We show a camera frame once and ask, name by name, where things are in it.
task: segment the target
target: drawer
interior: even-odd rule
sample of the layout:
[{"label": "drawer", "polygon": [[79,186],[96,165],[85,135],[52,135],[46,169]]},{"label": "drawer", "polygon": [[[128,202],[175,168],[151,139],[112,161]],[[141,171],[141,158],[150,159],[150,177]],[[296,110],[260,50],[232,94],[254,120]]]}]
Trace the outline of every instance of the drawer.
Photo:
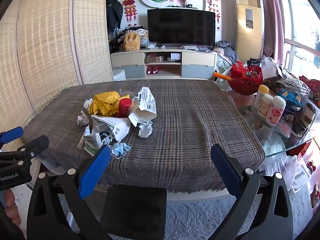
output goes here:
[{"label": "drawer", "polygon": [[212,78],[214,67],[204,65],[182,65],[181,76],[188,78]]},{"label": "drawer", "polygon": [[122,66],[122,67],[115,67],[115,69],[123,69],[125,72],[126,78],[137,78],[137,77],[144,78],[146,76],[144,65]]},{"label": "drawer", "polygon": [[144,53],[129,53],[114,55],[113,67],[129,66],[129,65],[144,65]]},{"label": "drawer", "polygon": [[183,65],[215,66],[215,53],[182,52]]}]

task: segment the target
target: bamboo blind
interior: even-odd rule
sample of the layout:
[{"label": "bamboo blind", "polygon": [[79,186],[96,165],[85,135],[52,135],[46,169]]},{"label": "bamboo blind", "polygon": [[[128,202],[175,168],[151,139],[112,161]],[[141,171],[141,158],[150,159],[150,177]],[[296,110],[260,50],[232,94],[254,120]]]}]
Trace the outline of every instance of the bamboo blind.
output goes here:
[{"label": "bamboo blind", "polygon": [[79,85],[71,51],[69,0],[21,0],[20,69],[36,113],[64,88]]},{"label": "bamboo blind", "polygon": [[[18,67],[16,50],[16,17],[19,0],[13,0],[0,21],[0,132],[24,127],[35,115],[25,93]],[[20,139],[2,150],[22,146]]]},{"label": "bamboo blind", "polygon": [[84,83],[112,81],[105,0],[74,0],[76,49]]}]

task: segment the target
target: glass table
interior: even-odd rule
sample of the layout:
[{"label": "glass table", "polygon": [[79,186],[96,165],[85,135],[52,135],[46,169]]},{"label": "glass table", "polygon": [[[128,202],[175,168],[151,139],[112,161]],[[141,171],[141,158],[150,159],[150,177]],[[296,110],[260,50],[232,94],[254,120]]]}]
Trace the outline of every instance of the glass table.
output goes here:
[{"label": "glass table", "polygon": [[271,157],[280,154],[284,151],[294,149],[305,142],[313,139],[320,131],[320,110],[317,108],[317,115],[310,127],[302,133],[301,137],[290,134],[289,138],[283,136],[280,130],[276,127],[270,127],[265,118],[258,115],[257,109],[253,106],[255,96],[242,96],[228,88],[226,82],[215,82],[236,104],[240,113],[247,120],[253,132],[258,137],[266,157]]}]

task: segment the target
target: yellow paper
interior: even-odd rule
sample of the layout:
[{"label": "yellow paper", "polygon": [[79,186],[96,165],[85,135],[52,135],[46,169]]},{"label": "yellow paper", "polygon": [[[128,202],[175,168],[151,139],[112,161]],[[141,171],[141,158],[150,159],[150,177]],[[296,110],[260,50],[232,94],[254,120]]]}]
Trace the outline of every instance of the yellow paper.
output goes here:
[{"label": "yellow paper", "polygon": [[88,112],[93,115],[113,116],[118,112],[119,101],[123,98],[130,98],[130,96],[120,97],[117,92],[95,95]]}]

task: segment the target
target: red basket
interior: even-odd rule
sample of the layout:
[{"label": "red basket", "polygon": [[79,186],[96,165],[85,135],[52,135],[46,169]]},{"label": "red basket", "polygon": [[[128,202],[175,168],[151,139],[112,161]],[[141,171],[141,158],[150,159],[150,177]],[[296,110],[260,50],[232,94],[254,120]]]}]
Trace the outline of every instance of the red basket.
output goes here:
[{"label": "red basket", "polygon": [[228,81],[228,84],[232,90],[240,95],[249,96],[256,93],[262,84],[262,69],[259,66],[252,66],[247,67],[246,72],[249,72],[250,75],[239,76],[239,72],[231,68],[229,77],[231,77],[232,80]]}]

